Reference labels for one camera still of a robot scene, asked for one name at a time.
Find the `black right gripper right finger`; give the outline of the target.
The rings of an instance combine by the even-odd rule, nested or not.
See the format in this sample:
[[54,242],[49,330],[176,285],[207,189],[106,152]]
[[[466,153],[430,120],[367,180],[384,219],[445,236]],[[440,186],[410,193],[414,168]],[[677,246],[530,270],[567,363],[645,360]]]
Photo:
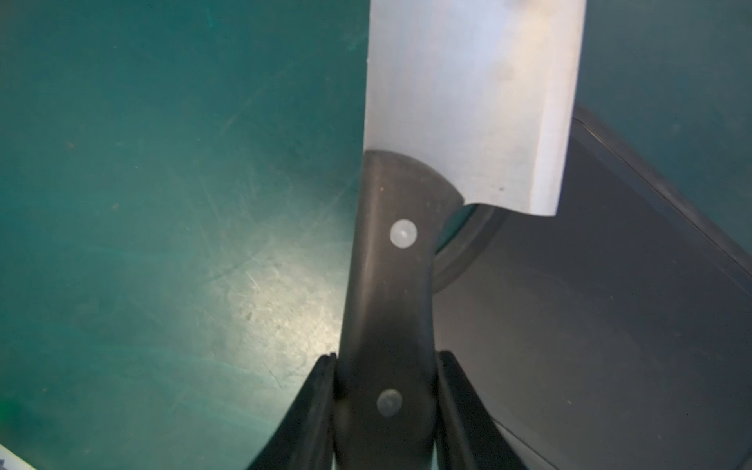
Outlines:
[[437,354],[438,466],[448,470],[524,470],[452,352]]

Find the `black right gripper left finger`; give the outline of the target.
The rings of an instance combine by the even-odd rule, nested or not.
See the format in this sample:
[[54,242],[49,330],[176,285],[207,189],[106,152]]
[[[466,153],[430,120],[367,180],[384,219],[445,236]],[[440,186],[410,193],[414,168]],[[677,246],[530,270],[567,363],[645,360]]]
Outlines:
[[330,470],[334,450],[335,354],[321,356],[249,470]]

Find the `dark grey cutting board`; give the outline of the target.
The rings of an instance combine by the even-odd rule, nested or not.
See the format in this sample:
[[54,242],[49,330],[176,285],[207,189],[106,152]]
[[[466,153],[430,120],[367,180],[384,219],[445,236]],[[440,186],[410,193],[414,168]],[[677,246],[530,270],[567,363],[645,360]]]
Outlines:
[[507,215],[434,325],[532,469],[751,465],[751,258],[583,107],[557,215]]

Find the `silver cleaver knife black handle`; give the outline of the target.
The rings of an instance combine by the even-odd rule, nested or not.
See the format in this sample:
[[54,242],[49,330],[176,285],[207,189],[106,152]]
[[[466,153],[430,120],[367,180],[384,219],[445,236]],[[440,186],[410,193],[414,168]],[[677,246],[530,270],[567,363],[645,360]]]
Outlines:
[[363,166],[336,372],[342,469],[427,469],[433,271],[466,205],[556,214],[587,5],[374,1]]

